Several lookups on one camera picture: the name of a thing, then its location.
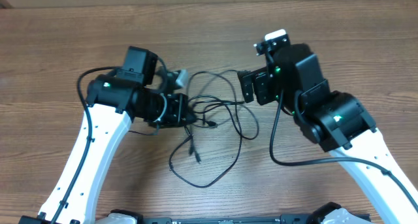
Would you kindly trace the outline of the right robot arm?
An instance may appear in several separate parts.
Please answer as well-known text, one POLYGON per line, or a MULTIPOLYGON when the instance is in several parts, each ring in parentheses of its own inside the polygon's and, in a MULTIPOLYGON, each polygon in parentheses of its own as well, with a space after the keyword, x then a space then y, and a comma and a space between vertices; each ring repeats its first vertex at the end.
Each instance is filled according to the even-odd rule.
POLYGON ((293 44, 283 29, 255 44, 266 65, 240 71, 245 102, 277 102, 302 134, 327 153, 305 165, 338 163, 355 180, 386 223, 417 222, 417 189, 391 155, 376 121, 352 94, 332 91, 317 55, 293 44))

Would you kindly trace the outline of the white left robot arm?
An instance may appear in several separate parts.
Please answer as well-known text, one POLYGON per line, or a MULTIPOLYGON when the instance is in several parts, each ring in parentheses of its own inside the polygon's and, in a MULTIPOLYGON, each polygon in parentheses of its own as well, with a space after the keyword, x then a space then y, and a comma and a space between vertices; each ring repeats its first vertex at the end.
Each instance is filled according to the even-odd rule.
POLYGON ((130 46, 123 65, 82 73, 76 90, 84 109, 78 138, 50 196, 36 217, 20 223, 95 223, 99 195, 114 154, 135 118, 150 127, 184 127, 197 118, 188 97, 185 69, 168 71, 157 54, 130 46))

